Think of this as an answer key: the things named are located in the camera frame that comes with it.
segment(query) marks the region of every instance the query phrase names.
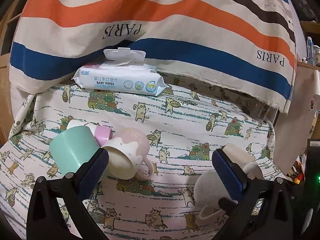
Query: blue gripper pad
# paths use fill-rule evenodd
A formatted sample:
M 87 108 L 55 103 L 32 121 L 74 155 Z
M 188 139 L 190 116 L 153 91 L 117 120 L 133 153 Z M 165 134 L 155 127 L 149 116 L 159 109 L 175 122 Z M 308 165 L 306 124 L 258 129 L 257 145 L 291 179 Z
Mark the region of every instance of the blue gripper pad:
M 219 175 L 230 197 L 236 201 L 241 200 L 244 196 L 244 185 L 218 150 L 215 150 L 212 154 L 212 165 L 214 166 L 214 169 Z
M 97 185 L 99 179 L 101 178 L 102 174 L 104 173 L 106 167 L 109 163 L 109 154 L 106 149 L 101 151 L 101 154 L 95 160 L 95 162 L 91 165 L 89 170 L 86 172 L 84 177 L 79 183 L 79 199 L 85 200 L 89 199 L 90 195 L 94 187 Z

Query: wipe tissue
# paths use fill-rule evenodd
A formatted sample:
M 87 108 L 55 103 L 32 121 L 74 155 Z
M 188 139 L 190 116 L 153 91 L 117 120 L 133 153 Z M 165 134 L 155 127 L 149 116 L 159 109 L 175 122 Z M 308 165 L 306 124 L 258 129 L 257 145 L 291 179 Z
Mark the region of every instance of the wipe tissue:
M 73 79 L 81 88 L 157 96 L 167 85 L 156 67 L 144 64 L 146 53 L 130 48 L 105 49 L 107 62 L 88 63 Z

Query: panda figurine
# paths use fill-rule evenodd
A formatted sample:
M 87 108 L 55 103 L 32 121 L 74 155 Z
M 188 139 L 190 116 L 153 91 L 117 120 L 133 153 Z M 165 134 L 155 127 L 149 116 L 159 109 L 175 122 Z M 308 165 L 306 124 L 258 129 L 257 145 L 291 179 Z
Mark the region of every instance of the panda figurine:
M 301 62 L 308 64 L 308 59 L 307 59 L 306 57 L 303 57 L 303 58 L 301 59 Z

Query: open plastic lid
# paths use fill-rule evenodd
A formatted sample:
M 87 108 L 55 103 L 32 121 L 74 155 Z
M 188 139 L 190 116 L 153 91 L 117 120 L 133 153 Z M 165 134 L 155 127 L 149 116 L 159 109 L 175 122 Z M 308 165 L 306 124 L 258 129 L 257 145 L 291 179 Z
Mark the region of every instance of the open plastic lid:
M 130 48 L 105 49 L 103 53 L 106 59 L 116 62 L 143 62 L 146 57 L 144 51 Z

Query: orange stripe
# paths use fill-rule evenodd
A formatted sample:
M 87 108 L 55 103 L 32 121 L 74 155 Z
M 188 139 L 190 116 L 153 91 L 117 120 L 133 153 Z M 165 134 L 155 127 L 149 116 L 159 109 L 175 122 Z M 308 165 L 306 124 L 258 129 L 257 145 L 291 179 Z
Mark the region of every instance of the orange stripe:
M 241 18 L 201 0 L 182 0 L 168 5 L 149 0 L 101 0 L 78 7 L 67 7 L 59 0 L 28 0 L 22 12 L 22 17 L 51 19 L 61 27 L 126 20 L 157 22 L 172 15 L 185 15 L 230 30 L 263 50 L 285 55 L 294 67 L 294 54 L 283 39 L 263 35 Z

